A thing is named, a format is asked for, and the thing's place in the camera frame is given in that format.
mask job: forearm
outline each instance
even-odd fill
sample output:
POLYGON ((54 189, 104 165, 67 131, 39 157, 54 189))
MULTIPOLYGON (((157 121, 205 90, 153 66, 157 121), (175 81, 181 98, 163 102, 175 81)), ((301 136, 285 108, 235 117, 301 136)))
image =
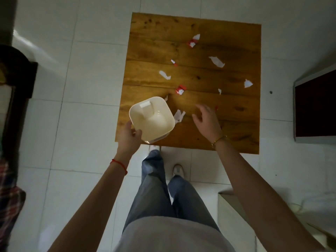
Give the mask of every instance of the forearm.
POLYGON ((250 225, 267 251, 324 249, 305 230, 276 191, 227 140, 216 143, 216 151, 250 225))
MULTIPOLYGON (((130 156, 117 154, 115 159, 128 166, 130 156)), ((124 176, 122 166, 111 163, 49 252, 97 251, 124 176)))

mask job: red string bracelet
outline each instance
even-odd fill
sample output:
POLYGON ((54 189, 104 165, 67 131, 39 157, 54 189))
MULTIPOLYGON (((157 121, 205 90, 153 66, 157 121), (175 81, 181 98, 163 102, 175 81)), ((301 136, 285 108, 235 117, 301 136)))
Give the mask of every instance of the red string bracelet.
POLYGON ((119 162, 119 161, 117 161, 115 159, 112 159, 112 161, 110 162, 110 164, 113 163, 113 162, 116 162, 117 164, 120 164, 124 168, 124 170, 125 170, 125 176, 126 176, 127 175, 127 170, 126 170, 125 165, 122 162, 119 162))

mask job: gold bracelet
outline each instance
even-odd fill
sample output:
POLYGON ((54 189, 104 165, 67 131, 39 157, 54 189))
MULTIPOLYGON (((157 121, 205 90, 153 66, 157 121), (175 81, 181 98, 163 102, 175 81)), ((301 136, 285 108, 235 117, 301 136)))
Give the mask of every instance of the gold bracelet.
POLYGON ((215 148, 215 144, 220 140, 220 139, 223 139, 224 137, 227 137, 226 135, 223 135, 221 137, 219 137, 217 140, 214 141, 214 143, 211 144, 211 147, 212 148, 215 148))

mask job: hand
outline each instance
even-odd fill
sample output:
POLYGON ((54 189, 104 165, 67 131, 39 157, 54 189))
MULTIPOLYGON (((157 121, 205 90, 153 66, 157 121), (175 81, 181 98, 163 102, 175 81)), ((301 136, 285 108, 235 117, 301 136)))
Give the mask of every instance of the hand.
POLYGON ((192 114, 192 119, 201 135, 207 138, 210 143, 214 143, 215 140, 223 136, 216 113, 209 106, 204 104, 196 104, 196 107, 199 108, 202 113, 202 121, 196 114, 192 114))
POLYGON ((124 129, 118 134, 118 149, 117 155, 122 157, 129 157, 131 159, 132 155, 139 149, 142 140, 142 131, 139 129, 134 133, 134 129, 131 129, 131 121, 128 121, 124 129))

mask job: bracelet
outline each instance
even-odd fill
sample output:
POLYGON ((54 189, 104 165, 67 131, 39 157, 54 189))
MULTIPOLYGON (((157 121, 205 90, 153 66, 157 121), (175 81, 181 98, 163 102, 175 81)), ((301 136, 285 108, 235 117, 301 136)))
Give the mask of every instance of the bracelet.
POLYGON ((226 135, 222 135, 221 137, 219 137, 217 140, 215 140, 215 141, 211 144, 211 147, 212 147, 212 148, 215 148, 215 144, 216 144, 219 140, 223 139, 224 137, 227 137, 227 136, 226 136, 226 135))
POLYGON ((123 167, 123 169, 125 170, 125 176, 126 176, 128 172, 126 170, 125 165, 122 162, 119 162, 119 161, 117 161, 115 159, 112 159, 112 161, 110 162, 110 164, 113 163, 113 162, 116 162, 117 164, 119 164, 119 165, 121 165, 123 167))

